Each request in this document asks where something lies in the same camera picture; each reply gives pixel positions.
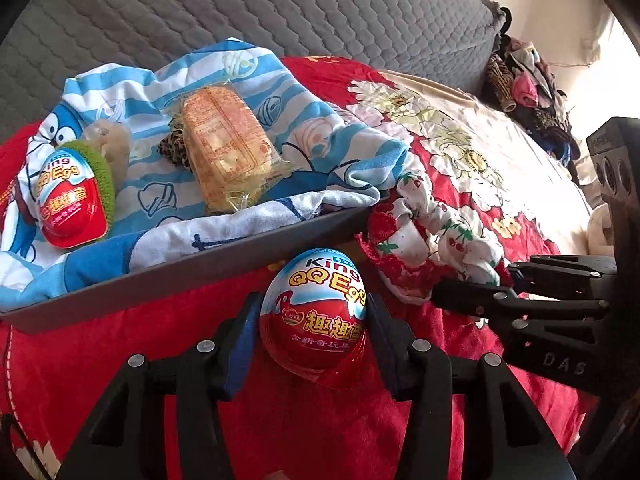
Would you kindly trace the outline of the person's hand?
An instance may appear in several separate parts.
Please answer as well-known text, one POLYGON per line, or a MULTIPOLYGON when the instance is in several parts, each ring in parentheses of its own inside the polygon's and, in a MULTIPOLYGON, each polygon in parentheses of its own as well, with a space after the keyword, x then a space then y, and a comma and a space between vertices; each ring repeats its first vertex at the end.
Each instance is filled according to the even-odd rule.
POLYGON ((276 471, 273 474, 270 474, 265 480, 290 480, 288 476, 282 471, 276 471))

